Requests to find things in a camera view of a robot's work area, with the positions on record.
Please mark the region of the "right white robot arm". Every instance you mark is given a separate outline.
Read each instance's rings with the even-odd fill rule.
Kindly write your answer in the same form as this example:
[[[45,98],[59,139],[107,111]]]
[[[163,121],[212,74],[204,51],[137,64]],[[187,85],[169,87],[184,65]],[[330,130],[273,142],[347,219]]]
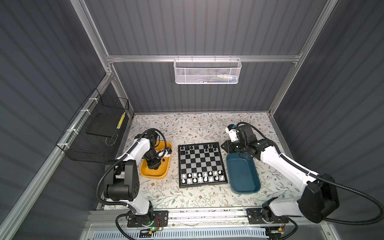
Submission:
[[[320,223],[339,206],[339,197],[333,178],[322,175],[323,181],[313,172],[287,157],[279,150],[277,144],[266,136],[257,139],[256,127],[240,122],[225,128],[230,139],[222,144],[228,154],[248,154],[270,165],[290,180],[299,190],[298,197],[289,199],[271,198],[262,205],[261,215],[266,223],[273,223],[279,217],[305,217],[312,223]]]

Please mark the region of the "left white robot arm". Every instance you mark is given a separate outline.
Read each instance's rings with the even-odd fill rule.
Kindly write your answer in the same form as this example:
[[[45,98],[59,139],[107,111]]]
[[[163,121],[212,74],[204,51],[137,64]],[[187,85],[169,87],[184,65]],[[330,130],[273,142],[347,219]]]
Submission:
[[[107,165],[106,171],[99,181],[96,197],[105,206],[120,205],[128,207],[140,224],[149,226],[154,221],[152,203],[140,193],[140,181],[137,163],[141,159],[147,161],[149,169],[158,169],[163,156],[156,151],[157,129],[151,128],[135,137],[133,145]]]

